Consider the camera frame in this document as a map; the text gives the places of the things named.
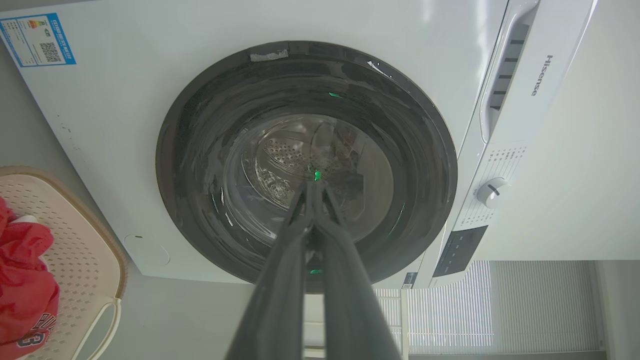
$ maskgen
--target blue and white sticker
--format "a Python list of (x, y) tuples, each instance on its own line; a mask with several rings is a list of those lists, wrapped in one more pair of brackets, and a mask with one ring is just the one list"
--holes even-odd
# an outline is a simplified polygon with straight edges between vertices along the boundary
[(4, 41), (21, 67), (76, 63), (58, 14), (0, 19), (0, 25)]

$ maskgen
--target washing machine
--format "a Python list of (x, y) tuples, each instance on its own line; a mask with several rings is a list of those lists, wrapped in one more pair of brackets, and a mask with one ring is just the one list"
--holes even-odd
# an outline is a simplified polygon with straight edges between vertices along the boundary
[(255, 282), (323, 179), (375, 286), (423, 288), (466, 272), (594, 5), (97, 0), (0, 23), (143, 274)]

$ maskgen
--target hisense logo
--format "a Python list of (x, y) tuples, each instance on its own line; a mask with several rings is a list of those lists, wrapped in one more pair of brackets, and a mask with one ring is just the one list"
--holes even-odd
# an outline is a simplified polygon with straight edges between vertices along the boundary
[(540, 83), (542, 83), (542, 78), (545, 77), (545, 72), (547, 71), (547, 67), (549, 65), (551, 65), (551, 58), (553, 58), (553, 55), (547, 55), (547, 60), (545, 61), (545, 64), (542, 66), (542, 71), (540, 71), (540, 75), (538, 75), (538, 81), (536, 82), (536, 86), (533, 88), (533, 92), (531, 93), (531, 96), (536, 96), (536, 94), (538, 93), (538, 89), (540, 88)]

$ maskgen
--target laundry basket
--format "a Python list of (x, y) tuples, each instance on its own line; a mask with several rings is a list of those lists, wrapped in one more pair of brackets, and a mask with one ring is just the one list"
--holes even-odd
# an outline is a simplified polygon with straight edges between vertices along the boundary
[(60, 285), (58, 319), (45, 346), (24, 356), (74, 360), (103, 312), (113, 320), (90, 359), (113, 339), (120, 321), (126, 258), (96, 216), (59, 180), (29, 167), (0, 168), (0, 196), (16, 215), (33, 215), (51, 229), (54, 242), (44, 259)]

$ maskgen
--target washing machine door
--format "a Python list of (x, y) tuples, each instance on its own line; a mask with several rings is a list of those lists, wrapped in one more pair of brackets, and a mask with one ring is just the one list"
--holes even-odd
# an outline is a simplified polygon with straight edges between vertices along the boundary
[[(197, 76), (161, 128), (164, 204), (184, 237), (255, 282), (289, 203), (327, 181), (372, 282), (422, 254), (451, 210), (456, 155), (427, 95), (357, 50), (307, 41), (260, 45)], [(307, 290), (322, 290), (309, 263)]]

